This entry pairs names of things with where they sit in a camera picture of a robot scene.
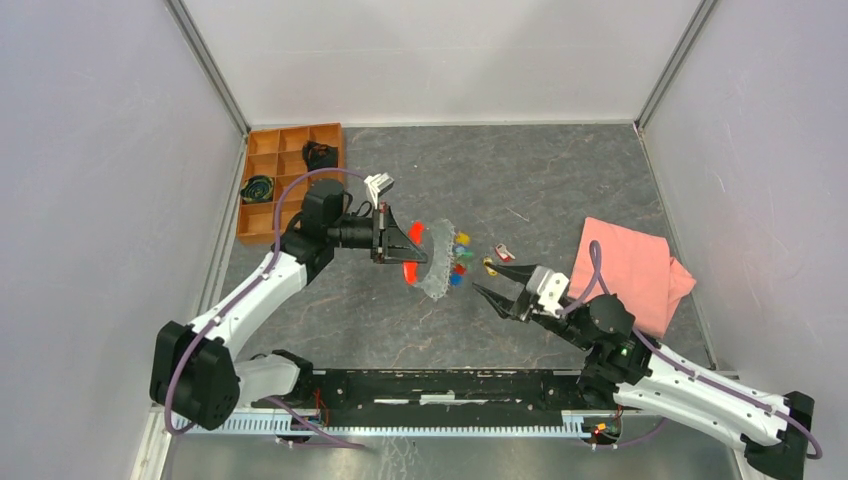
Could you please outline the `red key tag with ring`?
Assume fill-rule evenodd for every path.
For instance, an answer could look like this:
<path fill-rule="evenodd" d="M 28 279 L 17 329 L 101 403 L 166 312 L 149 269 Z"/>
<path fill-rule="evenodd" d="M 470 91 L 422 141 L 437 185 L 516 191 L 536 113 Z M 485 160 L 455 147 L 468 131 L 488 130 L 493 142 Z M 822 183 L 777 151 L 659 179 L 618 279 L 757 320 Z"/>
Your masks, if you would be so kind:
<path fill-rule="evenodd" d="M 498 243 L 494 247 L 495 254 L 502 262 L 512 262 L 516 259 L 516 257 L 512 254 L 512 252 L 508 249 L 508 247 L 503 243 Z"/>

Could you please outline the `steel key holder red handle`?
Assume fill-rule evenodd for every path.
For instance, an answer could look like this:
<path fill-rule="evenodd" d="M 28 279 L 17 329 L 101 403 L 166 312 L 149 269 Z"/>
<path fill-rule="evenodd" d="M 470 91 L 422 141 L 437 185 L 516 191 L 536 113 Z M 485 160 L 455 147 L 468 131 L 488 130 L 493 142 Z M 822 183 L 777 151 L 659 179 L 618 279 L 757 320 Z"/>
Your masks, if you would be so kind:
<path fill-rule="evenodd" d="M 419 275 L 419 263 L 402 263 L 405 282 L 421 289 L 434 301 L 441 299 L 450 286 L 450 276 L 454 264 L 455 226 L 448 219 L 438 219 L 430 223 L 415 222 L 407 231 L 407 236 L 415 246 L 421 246 L 428 238 L 432 245 L 432 254 L 428 256 L 426 274 Z"/>

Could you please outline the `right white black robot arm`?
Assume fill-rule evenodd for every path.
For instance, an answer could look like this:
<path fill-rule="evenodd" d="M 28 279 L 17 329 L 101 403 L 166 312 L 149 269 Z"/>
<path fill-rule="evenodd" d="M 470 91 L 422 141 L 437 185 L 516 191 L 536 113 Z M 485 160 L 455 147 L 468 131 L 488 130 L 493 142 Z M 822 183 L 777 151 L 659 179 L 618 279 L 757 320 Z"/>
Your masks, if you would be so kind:
<path fill-rule="evenodd" d="M 801 479 L 807 461 L 822 458 L 811 431 L 810 396 L 762 392 L 685 359 L 639 331 L 615 294 L 570 301 L 560 272 L 490 260 L 484 265 L 522 287 L 510 300 L 473 286 L 501 318 L 536 323 L 586 352 L 577 382 L 585 405 L 634 408 L 698 430 L 741 452 L 750 467 L 773 479 Z"/>

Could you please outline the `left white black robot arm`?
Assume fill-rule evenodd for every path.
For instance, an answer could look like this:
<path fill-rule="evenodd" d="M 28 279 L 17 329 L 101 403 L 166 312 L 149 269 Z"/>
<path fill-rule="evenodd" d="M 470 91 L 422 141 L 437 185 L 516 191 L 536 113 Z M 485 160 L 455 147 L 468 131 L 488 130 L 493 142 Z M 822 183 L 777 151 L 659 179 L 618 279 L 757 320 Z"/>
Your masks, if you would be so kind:
<path fill-rule="evenodd" d="M 427 253 L 411 240 L 382 200 L 393 178 L 363 179 L 368 213 L 348 212 L 351 195 L 334 177 L 308 188 L 300 209 L 276 227 L 270 252 L 233 292 L 186 324 L 170 321 L 155 340 L 150 380 L 152 401 L 164 408 L 168 433 L 194 427 L 214 430 L 235 408 L 278 395 L 290 407 L 306 405 L 313 379 L 286 356 L 236 364 L 247 340 L 286 300 L 309 285 L 338 248 L 366 250 L 376 264 L 425 263 Z"/>

